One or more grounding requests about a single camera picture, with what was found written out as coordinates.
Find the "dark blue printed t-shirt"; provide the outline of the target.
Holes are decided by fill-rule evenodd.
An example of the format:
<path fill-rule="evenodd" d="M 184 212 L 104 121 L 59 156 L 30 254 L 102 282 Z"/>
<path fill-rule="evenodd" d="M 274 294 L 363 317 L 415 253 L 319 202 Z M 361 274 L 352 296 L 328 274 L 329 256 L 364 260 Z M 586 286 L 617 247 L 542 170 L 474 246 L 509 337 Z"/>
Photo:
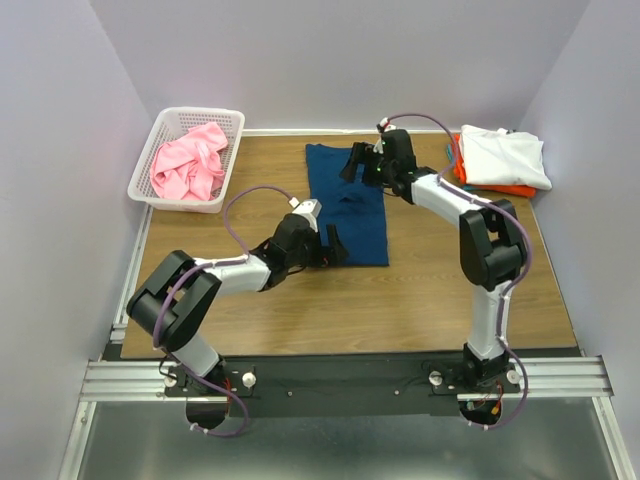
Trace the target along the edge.
<path fill-rule="evenodd" d="M 390 260 L 384 195 L 359 179 L 349 183 L 340 177 L 350 152 L 349 148 L 322 144 L 305 146 L 310 197 L 321 204 L 318 225 L 322 242 L 329 243 L 326 227 L 334 225 L 348 251 L 346 266 L 387 267 Z"/>

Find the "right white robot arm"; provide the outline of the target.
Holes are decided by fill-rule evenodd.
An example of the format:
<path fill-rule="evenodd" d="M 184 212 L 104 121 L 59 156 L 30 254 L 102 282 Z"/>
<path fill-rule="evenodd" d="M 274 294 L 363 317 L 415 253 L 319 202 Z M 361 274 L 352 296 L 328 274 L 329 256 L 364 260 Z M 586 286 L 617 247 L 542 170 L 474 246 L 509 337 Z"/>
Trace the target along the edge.
<path fill-rule="evenodd" d="M 402 129 L 381 132 L 374 144 L 354 143 L 340 177 L 353 183 L 357 173 L 363 184 L 388 188 L 457 228 L 460 268 L 474 290 L 471 333 L 453 372 L 467 389 L 485 390 L 509 369 L 511 292 L 531 264 L 531 242 L 513 205 L 472 195 L 441 173 L 419 167 L 410 135 Z"/>

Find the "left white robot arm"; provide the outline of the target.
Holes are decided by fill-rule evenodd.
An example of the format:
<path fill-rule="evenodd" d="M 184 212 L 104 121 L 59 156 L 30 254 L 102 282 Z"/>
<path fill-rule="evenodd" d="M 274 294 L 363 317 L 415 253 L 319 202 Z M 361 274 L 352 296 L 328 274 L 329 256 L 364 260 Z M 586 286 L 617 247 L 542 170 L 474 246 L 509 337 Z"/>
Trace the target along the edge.
<path fill-rule="evenodd" d="M 276 379 L 254 366 L 232 367 L 200 335 L 201 324 L 217 298 L 265 292 L 291 275 L 339 267 L 349 257 L 336 225 L 321 234 L 312 215 L 289 213 L 269 238 L 239 257 L 202 260 L 171 252 L 133 294 L 126 312 L 151 336 L 154 348 L 175 360 L 163 374 L 171 396 L 291 392 L 303 383 L 299 372 L 287 369 Z"/>

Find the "teal folded t-shirt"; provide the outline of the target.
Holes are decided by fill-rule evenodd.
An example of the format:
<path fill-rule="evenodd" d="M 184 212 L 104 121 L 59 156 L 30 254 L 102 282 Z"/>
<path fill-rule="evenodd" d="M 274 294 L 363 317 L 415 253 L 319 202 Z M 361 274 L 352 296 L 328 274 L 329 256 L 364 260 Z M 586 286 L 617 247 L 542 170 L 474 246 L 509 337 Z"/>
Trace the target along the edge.
<path fill-rule="evenodd" d="M 476 191 L 478 187 L 471 185 L 467 182 L 466 172 L 464 170 L 463 161 L 458 158 L 458 155 L 455 152 L 455 148 L 453 144 L 449 144 L 446 147 L 446 153 L 449 158 L 449 162 L 452 165 L 451 172 L 453 173 L 455 179 L 460 184 L 461 188 L 466 191 Z"/>

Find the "orange folded t-shirt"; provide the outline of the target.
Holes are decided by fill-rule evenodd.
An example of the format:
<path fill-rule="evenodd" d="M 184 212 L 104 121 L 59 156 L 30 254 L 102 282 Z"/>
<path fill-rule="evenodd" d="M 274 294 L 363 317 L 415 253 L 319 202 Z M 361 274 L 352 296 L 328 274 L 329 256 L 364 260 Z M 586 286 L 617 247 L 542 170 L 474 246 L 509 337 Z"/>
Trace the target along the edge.
<path fill-rule="evenodd" d="M 509 195 L 515 195 L 519 197 L 524 197 L 531 199 L 533 198 L 537 190 L 533 187 L 526 185 L 476 185 L 469 184 L 467 182 L 466 171 L 464 168 L 464 162 L 462 159 L 462 155 L 456 155 L 454 153 L 454 144 L 451 143 L 446 147 L 446 153 L 449 159 L 449 162 L 453 165 L 452 171 L 453 175 L 457 179 L 457 181 L 461 184 L 462 188 L 467 191 L 493 191 L 499 193 L 505 193 Z"/>

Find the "white folded t-shirt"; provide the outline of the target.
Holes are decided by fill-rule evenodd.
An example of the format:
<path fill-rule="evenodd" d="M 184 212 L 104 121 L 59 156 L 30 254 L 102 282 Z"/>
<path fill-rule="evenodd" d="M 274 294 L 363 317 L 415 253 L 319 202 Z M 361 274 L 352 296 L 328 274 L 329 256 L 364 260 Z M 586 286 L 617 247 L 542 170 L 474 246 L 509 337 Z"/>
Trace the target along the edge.
<path fill-rule="evenodd" d="M 466 124 L 458 144 L 467 183 L 552 189 L 543 164 L 544 142 L 536 135 Z"/>

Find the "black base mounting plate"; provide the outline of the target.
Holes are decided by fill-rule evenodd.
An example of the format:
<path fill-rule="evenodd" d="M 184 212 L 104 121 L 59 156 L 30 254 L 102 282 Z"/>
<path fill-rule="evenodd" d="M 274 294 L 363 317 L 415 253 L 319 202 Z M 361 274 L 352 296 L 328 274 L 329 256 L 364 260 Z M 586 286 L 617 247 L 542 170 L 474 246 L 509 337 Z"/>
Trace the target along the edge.
<path fill-rule="evenodd" d="M 509 391 L 505 363 L 476 367 L 459 352 L 236 356 L 199 382 L 181 366 L 163 370 L 165 393 L 187 400 L 187 417 L 464 415 L 493 425 Z"/>

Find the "pink t-shirt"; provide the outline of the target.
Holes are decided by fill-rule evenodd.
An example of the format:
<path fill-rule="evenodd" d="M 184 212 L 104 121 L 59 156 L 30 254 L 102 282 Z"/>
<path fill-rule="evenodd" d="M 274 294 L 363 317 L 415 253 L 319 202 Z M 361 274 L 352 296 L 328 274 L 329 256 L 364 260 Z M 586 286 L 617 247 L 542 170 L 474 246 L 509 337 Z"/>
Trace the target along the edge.
<path fill-rule="evenodd" d="M 226 178 L 220 151 L 227 147 L 227 137 L 216 122 L 192 127 L 165 142 L 150 167 L 154 192 L 166 200 L 209 201 Z"/>

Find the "white plastic laundry basket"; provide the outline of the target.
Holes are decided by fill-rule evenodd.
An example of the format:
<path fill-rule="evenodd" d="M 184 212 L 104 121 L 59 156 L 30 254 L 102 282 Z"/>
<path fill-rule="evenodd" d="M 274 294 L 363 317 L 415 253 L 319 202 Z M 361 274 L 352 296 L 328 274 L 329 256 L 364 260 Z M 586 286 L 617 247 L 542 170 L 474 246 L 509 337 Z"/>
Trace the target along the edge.
<path fill-rule="evenodd" d="M 228 146 L 219 153 L 225 172 L 222 185 L 212 191 L 208 201 L 169 200 L 156 195 L 151 184 L 150 169 L 158 148 L 187 134 L 190 128 L 215 122 L 225 134 Z M 217 214 L 224 204 L 239 144 L 245 126 L 245 115 L 237 110 L 205 107 L 171 107 L 162 110 L 148 135 L 128 185 L 129 197 L 158 210 Z"/>

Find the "left aluminium side rail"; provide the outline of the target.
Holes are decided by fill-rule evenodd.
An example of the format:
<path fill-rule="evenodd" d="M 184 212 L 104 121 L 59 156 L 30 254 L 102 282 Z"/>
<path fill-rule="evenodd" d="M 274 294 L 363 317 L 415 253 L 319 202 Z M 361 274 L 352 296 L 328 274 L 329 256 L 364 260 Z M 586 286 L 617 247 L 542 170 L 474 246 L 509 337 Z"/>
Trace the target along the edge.
<path fill-rule="evenodd" d="M 152 207 L 144 207 L 135 242 L 133 244 L 132 254 L 127 267 L 124 285 L 121 290 L 118 306 L 116 307 L 115 316 L 112 321 L 109 334 L 109 344 L 121 344 L 125 338 L 126 328 L 128 325 L 128 317 L 126 315 L 125 307 L 129 298 L 133 295 L 135 290 L 136 281 L 138 279 L 144 254 L 144 248 L 148 236 L 149 226 L 151 223 L 152 213 Z"/>

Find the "aluminium frame rail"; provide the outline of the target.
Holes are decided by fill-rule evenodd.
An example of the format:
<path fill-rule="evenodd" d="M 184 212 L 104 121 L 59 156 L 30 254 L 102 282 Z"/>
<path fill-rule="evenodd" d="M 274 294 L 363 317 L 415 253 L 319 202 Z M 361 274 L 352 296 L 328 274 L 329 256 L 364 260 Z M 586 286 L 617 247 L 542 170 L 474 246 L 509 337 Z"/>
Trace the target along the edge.
<path fill-rule="evenodd" d="M 599 357 L 524 358 L 529 397 L 610 397 L 613 389 Z M 95 361 L 88 364 L 80 393 L 82 402 L 171 401 L 157 361 Z"/>

